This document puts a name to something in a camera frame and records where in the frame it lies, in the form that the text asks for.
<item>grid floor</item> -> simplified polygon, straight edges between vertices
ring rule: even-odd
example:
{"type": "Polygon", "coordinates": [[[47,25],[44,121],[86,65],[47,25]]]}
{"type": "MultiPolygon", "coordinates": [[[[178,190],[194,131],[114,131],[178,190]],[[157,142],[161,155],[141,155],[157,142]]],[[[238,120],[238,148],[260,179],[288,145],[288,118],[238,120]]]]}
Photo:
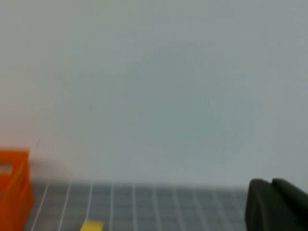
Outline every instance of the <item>grid floor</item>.
{"type": "Polygon", "coordinates": [[[86,218],[104,231],[246,230],[246,191],[46,182],[33,192],[24,231],[79,231],[86,218]]]}

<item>yellow block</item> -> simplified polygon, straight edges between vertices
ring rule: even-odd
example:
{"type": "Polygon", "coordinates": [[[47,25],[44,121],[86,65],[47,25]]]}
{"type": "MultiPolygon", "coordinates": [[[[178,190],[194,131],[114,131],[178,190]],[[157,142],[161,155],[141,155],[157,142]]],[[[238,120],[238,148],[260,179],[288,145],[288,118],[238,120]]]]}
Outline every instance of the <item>yellow block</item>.
{"type": "Polygon", "coordinates": [[[95,220],[86,220],[80,231],[103,231],[103,223],[95,220]]]}

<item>black object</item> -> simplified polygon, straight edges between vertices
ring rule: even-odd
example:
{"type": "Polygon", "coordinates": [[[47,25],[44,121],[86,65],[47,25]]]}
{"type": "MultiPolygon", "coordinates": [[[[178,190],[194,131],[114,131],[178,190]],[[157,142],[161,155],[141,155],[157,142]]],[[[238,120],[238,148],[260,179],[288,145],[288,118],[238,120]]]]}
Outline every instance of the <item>black object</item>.
{"type": "Polygon", "coordinates": [[[247,231],[307,231],[308,194],[282,179],[250,181],[247,231]]]}

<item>gray grid mat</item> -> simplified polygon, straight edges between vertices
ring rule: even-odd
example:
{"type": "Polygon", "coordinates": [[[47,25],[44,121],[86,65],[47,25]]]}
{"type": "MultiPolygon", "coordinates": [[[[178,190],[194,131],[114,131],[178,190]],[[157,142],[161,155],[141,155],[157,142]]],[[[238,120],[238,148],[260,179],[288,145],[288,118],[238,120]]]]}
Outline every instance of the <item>gray grid mat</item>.
{"type": "Polygon", "coordinates": [[[239,190],[34,183],[24,231],[79,231],[86,218],[104,231],[245,231],[239,190]]]}

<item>orange plastic basket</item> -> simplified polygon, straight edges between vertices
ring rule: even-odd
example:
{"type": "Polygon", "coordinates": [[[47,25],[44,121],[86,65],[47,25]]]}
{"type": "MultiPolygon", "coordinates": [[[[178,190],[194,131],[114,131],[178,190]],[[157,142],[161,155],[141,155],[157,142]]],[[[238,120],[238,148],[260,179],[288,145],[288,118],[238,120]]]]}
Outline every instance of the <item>orange plastic basket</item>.
{"type": "Polygon", "coordinates": [[[22,231],[33,204],[28,150],[0,150],[0,230],[22,231]]]}

